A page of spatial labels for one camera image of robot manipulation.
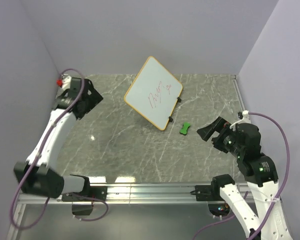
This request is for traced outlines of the green bone-shaped eraser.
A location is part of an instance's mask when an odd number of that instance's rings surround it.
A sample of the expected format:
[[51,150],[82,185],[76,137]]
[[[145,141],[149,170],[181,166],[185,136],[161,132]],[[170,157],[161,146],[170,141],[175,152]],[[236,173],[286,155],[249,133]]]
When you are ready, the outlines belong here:
[[189,122],[184,122],[184,123],[182,124],[182,127],[181,127],[179,133],[180,133],[181,135],[186,136],[186,135],[188,134],[188,130],[189,130],[190,126],[191,126],[191,124],[190,124]]

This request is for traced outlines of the yellow-framed whiteboard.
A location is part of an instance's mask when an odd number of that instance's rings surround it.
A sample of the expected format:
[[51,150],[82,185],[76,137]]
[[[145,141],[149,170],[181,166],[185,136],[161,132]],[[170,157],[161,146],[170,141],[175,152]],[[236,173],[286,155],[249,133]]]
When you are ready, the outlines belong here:
[[157,59],[149,56],[123,99],[156,128],[164,131],[183,90],[177,80]]

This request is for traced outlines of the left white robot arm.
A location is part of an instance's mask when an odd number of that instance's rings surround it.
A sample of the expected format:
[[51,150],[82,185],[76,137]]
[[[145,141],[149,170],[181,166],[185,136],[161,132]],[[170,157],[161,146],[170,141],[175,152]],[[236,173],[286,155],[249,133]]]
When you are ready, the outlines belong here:
[[87,176],[57,173],[57,160],[66,137],[76,121],[88,114],[103,97],[90,79],[66,77],[62,81],[63,92],[55,99],[48,124],[35,149],[25,162],[17,162],[13,168],[24,194],[58,198],[71,194],[86,201],[91,196]]

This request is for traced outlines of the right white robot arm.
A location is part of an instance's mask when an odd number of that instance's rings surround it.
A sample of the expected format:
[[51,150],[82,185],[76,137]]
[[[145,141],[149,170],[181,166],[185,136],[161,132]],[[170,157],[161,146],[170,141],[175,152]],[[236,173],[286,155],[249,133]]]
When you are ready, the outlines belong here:
[[253,196],[254,212],[241,195],[235,181],[228,175],[215,176],[210,193],[216,200],[224,200],[239,221],[248,240],[290,240],[280,195],[284,183],[274,161],[261,151],[261,133],[252,124],[248,111],[242,118],[229,123],[218,117],[211,124],[197,130],[205,142],[211,140],[215,149],[236,157],[239,171],[244,176]]

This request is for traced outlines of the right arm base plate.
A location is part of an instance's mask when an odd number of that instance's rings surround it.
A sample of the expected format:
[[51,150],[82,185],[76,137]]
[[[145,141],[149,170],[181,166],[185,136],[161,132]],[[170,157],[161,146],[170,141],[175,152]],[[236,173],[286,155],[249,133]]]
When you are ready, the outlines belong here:
[[223,199],[216,195],[211,185],[195,185],[194,190],[190,192],[190,195],[195,196],[197,202],[213,202],[222,201]]

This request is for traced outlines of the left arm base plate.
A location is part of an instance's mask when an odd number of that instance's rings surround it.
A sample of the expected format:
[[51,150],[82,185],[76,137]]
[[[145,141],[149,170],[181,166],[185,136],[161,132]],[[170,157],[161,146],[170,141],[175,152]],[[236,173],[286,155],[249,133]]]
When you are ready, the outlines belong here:
[[63,194],[61,200],[63,202],[82,202],[82,201],[88,201],[89,199],[98,199],[98,200],[105,201],[107,198],[107,193],[108,193],[107,186],[91,185],[87,188],[87,191]]

